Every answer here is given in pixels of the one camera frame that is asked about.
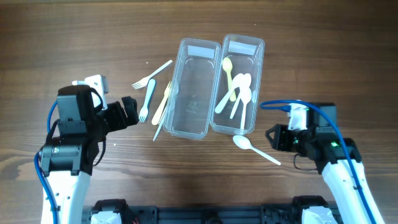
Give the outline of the white spoon bowl down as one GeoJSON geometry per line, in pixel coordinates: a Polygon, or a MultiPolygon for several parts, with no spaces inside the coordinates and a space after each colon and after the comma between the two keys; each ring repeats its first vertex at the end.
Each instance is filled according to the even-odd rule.
{"type": "Polygon", "coordinates": [[[269,161],[277,164],[278,166],[281,165],[281,162],[279,162],[277,159],[274,159],[272,156],[253,147],[250,140],[244,136],[240,136],[240,135],[233,136],[233,142],[235,143],[235,145],[237,145],[241,149],[244,149],[244,150],[250,149],[250,150],[258,153],[262,157],[268,159],[269,161]]]}

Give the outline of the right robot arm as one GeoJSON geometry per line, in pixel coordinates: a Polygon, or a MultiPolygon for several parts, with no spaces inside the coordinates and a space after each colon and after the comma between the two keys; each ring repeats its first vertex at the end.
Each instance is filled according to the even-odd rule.
{"type": "Polygon", "coordinates": [[[262,102],[260,107],[288,114],[289,123],[273,126],[266,131],[266,138],[273,149],[293,152],[315,163],[314,169],[329,187],[343,223],[384,223],[359,150],[337,126],[334,103],[274,100],[262,102]]]}

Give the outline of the light blue plastic fork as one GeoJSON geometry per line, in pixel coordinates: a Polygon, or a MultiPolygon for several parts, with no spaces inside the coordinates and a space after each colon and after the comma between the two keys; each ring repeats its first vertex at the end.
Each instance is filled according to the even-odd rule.
{"type": "Polygon", "coordinates": [[[156,81],[154,79],[150,79],[149,83],[147,85],[147,91],[146,91],[146,97],[144,100],[144,104],[139,113],[139,122],[140,123],[143,123],[147,119],[147,116],[149,114],[149,103],[151,101],[155,86],[156,86],[156,81]]]}

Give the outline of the yellow plastic spoon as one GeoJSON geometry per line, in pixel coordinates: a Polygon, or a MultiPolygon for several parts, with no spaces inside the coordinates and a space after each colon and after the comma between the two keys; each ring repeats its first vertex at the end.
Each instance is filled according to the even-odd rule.
{"type": "MultiPolygon", "coordinates": [[[[230,89],[232,89],[231,71],[233,69],[233,64],[232,64],[231,60],[228,57],[225,57],[223,59],[222,68],[226,72],[227,81],[228,81],[228,90],[230,90],[230,89]]],[[[232,92],[229,100],[230,101],[236,101],[236,94],[235,94],[234,91],[232,92]]]]}

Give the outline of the white spoon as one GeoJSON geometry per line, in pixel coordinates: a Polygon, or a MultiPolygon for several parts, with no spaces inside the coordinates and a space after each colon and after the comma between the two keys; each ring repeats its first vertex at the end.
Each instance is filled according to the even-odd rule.
{"type": "Polygon", "coordinates": [[[252,91],[249,87],[244,87],[241,90],[240,94],[241,94],[241,101],[243,102],[243,110],[242,110],[242,115],[241,115],[240,129],[244,129],[245,119],[246,119],[246,107],[247,107],[247,104],[251,101],[252,91]]]}
{"type": "Polygon", "coordinates": [[[237,74],[233,80],[232,80],[232,85],[231,88],[228,90],[227,94],[221,99],[221,101],[217,104],[215,108],[215,113],[220,114],[227,104],[230,96],[232,95],[233,91],[240,86],[241,80],[244,79],[244,75],[242,73],[237,74]]]}

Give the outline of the white spoon crosswise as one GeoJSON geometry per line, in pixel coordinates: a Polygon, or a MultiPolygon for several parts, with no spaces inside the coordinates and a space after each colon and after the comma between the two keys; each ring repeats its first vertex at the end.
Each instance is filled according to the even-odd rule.
{"type": "Polygon", "coordinates": [[[241,82],[239,83],[239,95],[234,103],[234,106],[231,110],[231,114],[230,114],[230,119],[234,118],[234,115],[236,113],[236,110],[238,108],[239,102],[241,100],[241,92],[245,89],[250,87],[251,85],[251,74],[250,73],[245,73],[243,74],[243,77],[241,79],[241,82]]]}

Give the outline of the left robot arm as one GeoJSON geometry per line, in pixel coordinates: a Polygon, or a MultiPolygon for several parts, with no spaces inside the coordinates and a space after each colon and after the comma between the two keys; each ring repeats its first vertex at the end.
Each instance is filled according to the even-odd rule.
{"type": "Polygon", "coordinates": [[[59,89],[59,119],[47,134],[45,144],[34,158],[35,169],[44,189],[42,223],[81,223],[83,205],[94,166],[105,152],[99,143],[108,133],[138,122],[137,101],[125,96],[121,101],[93,103],[98,91],[88,85],[59,89]]]}

